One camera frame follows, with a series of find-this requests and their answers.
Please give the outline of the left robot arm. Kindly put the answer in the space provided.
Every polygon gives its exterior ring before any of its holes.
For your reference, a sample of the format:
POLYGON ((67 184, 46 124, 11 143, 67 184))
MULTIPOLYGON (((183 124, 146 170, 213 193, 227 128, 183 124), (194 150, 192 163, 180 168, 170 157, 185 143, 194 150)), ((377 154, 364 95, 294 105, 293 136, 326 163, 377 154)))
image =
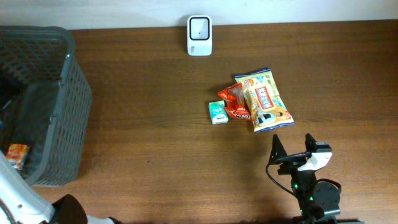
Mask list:
POLYGON ((86 214, 81 203, 70 194, 54 203, 46 201, 1 154, 1 223, 115 224, 120 221, 86 214))

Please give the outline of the orange tissue pack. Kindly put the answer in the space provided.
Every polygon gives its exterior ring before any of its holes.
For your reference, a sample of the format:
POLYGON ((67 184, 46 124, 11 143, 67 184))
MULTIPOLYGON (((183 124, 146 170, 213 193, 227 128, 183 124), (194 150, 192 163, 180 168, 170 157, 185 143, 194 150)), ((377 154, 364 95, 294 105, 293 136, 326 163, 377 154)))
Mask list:
POLYGON ((6 153, 6 159, 10 162, 11 166, 17 170, 22 170, 27 155, 29 153, 30 146, 25 144, 12 143, 6 153))

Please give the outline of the red snack bag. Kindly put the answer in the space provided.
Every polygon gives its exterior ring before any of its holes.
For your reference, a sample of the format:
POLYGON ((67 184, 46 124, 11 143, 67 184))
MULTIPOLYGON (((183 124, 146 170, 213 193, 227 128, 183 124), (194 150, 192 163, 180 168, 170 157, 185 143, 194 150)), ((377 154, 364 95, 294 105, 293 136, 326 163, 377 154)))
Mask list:
POLYGON ((243 86, 241 83, 237 83, 219 91, 218 96, 224 100, 224 108, 230 118, 252 121, 251 114, 246 108, 243 86))

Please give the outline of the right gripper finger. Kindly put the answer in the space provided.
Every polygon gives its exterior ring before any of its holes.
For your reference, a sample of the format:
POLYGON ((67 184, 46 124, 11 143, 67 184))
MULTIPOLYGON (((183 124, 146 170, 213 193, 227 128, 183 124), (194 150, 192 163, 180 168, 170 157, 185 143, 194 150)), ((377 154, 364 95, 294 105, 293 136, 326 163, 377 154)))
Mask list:
POLYGON ((305 147, 307 152, 315 152, 316 149, 316 140, 310 133, 305 135, 305 147))
POLYGON ((286 157, 286 150, 284 149, 278 135, 274 134, 272 137, 272 149, 268 164, 280 164, 286 157))

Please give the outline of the green tissue pack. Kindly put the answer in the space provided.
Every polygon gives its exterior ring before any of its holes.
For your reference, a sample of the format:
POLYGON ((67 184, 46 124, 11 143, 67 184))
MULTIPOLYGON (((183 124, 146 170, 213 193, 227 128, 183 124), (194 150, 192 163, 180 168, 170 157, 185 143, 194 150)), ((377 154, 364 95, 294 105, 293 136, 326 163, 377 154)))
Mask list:
POLYGON ((208 107, 212 124, 223 124, 229 121, 223 100, 210 102, 208 107))

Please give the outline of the yellow snack bag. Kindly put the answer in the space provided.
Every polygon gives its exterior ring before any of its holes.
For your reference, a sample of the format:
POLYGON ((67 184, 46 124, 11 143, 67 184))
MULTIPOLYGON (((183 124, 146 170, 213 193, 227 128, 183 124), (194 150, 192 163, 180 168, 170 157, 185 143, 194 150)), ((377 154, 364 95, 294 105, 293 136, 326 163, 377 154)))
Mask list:
POLYGON ((237 83, 242 84, 255 133, 294 124, 292 115, 280 97, 270 68, 236 75, 234 78, 237 83))

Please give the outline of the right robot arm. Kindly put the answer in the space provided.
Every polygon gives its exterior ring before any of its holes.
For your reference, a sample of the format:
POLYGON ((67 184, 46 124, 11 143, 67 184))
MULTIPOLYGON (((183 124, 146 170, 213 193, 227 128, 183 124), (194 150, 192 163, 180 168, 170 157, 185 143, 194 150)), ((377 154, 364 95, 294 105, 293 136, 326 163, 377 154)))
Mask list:
POLYGON ((300 215, 293 217, 293 223, 361 223, 355 219, 337 219, 341 213, 341 184, 330 179, 317 179, 315 175, 316 171, 329 163, 332 155, 332 148, 328 143, 316 141, 309 133, 305 135, 305 151, 288 155, 278 135, 273 135, 266 174, 276 186, 297 199, 300 215), (291 189, 287 189, 271 176, 270 166, 279 166, 279 175, 291 177, 291 189))

